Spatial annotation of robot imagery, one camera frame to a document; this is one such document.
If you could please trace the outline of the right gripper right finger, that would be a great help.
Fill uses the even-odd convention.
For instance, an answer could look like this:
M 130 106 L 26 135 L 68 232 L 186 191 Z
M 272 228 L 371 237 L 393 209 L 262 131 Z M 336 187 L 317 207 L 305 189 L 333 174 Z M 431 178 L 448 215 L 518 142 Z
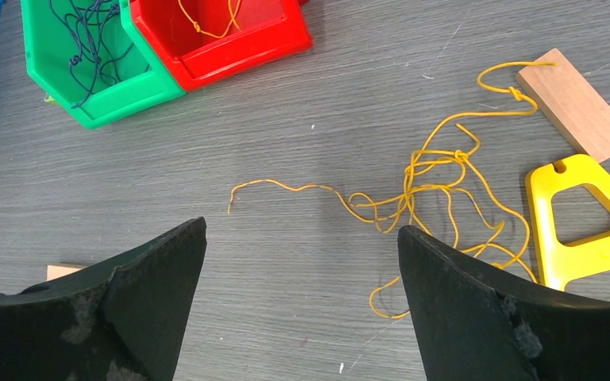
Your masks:
M 429 380 L 610 380 L 610 302 L 522 279 L 413 225 L 397 244 Z

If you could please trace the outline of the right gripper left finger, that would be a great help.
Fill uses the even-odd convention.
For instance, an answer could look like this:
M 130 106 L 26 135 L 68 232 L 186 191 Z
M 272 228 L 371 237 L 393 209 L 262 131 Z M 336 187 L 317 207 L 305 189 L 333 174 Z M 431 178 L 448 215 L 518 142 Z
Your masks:
M 207 249 L 185 221 L 107 260 L 0 294 L 0 380 L 170 380 Z

